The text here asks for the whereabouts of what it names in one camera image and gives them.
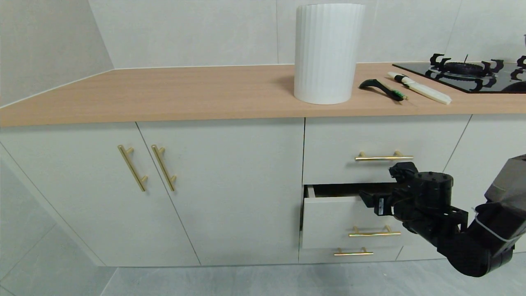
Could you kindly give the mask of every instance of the brass bar handle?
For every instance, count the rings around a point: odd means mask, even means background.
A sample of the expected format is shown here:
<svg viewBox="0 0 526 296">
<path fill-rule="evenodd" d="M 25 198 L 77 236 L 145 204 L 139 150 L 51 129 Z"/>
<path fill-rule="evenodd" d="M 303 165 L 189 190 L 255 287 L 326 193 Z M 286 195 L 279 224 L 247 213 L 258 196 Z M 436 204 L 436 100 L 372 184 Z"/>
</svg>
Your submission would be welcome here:
<svg viewBox="0 0 526 296">
<path fill-rule="evenodd" d="M 163 175 L 166 178 L 166 182 L 168 182 L 168 185 L 170 186 L 170 190 L 175 191 L 174 182 L 177 178 L 176 175 L 173 175 L 170 177 L 170 174 L 168 174 L 168 170 L 166 169 L 166 164 L 163 159 L 164 154 L 164 147 L 157 148 L 157 145 L 152 145 L 151 149 L 154 151 L 155 158 L 157 158 L 157 162 L 159 163 L 159 166 L 161 167 L 161 171 L 163 171 Z"/>
<path fill-rule="evenodd" d="M 400 160 L 412 160 L 412 155 L 403 155 L 400 151 L 396 150 L 393 156 L 365 156 L 364 151 L 360 151 L 360 154 L 355 157 L 355 161 L 400 161 Z"/>
<path fill-rule="evenodd" d="M 139 178 L 139 174 L 137 173 L 137 170 L 135 169 L 135 166 L 133 165 L 131 159 L 129 158 L 129 155 L 134 150 L 133 147 L 131 147 L 129 149 L 125 149 L 124 146 L 119 145 L 119 146 L 117 146 L 117 148 L 119 148 L 119 151 L 120 151 L 121 155 L 123 156 L 124 161 L 128 165 L 128 168 L 132 172 L 132 175 L 135 178 L 135 181 L 137 181 L 137 184 L 139 184 L 140 190 L 142 192 L 145 192 L 146 191 L 146 187 L 145 187 L 144 184 L 146 183 L 146 180 L 148 180 L 148 176 L 144 176 L 142 178 Z"/>
<path fill-rule="evenodd" d="M 362 248 L 361 252 L 343 253 L 341 248 L 338 248 L 338 253 L 334 253 L 334 256 L 363 256 L 363 255 L 374 255 L 374 253 L 368 252 L 365 247 Z"/>
<path fill-rule="evenodd" d="M 389 225 L 386 225 L 384 227 L 387 231 L 386 232 L 360 232 L 358 231 L 358 227 L 354 226 L 353 229 L 355 230 L 354 233 L 349 233 L 350 238 L 359 238 L 359 237 L 367 237 L 367 236 L 396 236 L 396 235 L 402 235 L 400 231 L 391 231 L 391 227 Z"/>
</svg>

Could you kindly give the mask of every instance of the ribbed white vase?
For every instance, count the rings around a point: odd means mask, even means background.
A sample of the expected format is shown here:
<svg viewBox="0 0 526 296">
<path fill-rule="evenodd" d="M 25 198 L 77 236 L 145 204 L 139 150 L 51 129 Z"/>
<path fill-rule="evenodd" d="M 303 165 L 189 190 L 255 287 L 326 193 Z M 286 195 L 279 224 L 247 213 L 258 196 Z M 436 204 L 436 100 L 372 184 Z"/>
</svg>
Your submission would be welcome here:
<svg viewBox="0 0 526 296">
<path fill-rule="evenodd" d="M 365 6 L 316 4 L 296 10 L 294 96 L 312 104 L 351 98 Z"/>
</svg>

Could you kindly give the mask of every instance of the backsplash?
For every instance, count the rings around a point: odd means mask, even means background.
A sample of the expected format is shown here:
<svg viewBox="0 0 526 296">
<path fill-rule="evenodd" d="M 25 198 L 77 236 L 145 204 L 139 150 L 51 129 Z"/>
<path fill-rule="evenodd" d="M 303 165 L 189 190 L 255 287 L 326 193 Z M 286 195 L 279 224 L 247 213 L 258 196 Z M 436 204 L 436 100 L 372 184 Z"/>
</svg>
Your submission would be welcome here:
<svg viewBox="0 0 526 296">
<path fill-rule="evenodd" d="M 360 62 L 526 54 L 517 0 L 89 0 L 116 68 L 294 63 L 296 7 L 366 5 Z"/>
<path fill-rule="evenodd" d="M 113 68 L 292 64 L 296 7 L 316 3 L 366 5 L 359 62 L 526 54 L 518 0 L 6 1 L 0 106 Z"/>
<path fill-rule="evenodd" d="M 113 68 L 87 0 L 3 1 L 0 106 Z"/>
</svg>

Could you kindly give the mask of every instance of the drawer front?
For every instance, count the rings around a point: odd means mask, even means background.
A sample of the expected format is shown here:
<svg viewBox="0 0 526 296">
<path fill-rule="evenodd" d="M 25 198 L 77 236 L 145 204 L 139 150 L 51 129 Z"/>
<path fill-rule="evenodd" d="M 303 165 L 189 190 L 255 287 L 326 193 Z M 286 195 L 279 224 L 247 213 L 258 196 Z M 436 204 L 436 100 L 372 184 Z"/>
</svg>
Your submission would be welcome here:
<svg viewBox="0 0 526 296">
<path fill-rule="evenodd" d="M 395 261 L 402 247 L 383 247 L 366 249 L 300 249 L 299 263 L 346 263 L 346 262 L 374 262 Z"/>
<path fill-rule="evenodd" d="M 470 115 L 307 118 L 304 184 L 392 182 L 395 161 L 365 156 L 413 156 L 422 171 L 442 172 Z"/>
<path fill-rule="evenodd" d="M 315 194 L 311 186 L 307 191 Z M 303 249 L 402 246 L 413 236 L 394 217 L 376 216 L 357 196 L 304 200 Z"/>
</svg>

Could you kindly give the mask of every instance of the kitchen counter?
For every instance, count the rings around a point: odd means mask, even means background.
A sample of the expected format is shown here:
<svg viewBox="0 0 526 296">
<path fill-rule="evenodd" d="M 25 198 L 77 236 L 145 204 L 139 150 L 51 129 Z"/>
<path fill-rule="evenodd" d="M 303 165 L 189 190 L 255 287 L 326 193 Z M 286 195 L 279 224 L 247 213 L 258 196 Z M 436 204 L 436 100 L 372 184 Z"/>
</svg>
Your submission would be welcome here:
<svg viewBox="0 0 526 296">
<path fill-rule="evenodd" d="M 388 71 L 448 94 L 442 105 L 391 82 L 409 96 L 392 101 L 358 85 Z M 526 113 L 524 94 L 467 94 L 391 63 L 358 64 L 352 98 L 312 105 L 294 95 L 293 65 L 142 68 L 112 70 L 0 109 L 0 125 L 250 119 L 276 117 Z"/>
</svg>

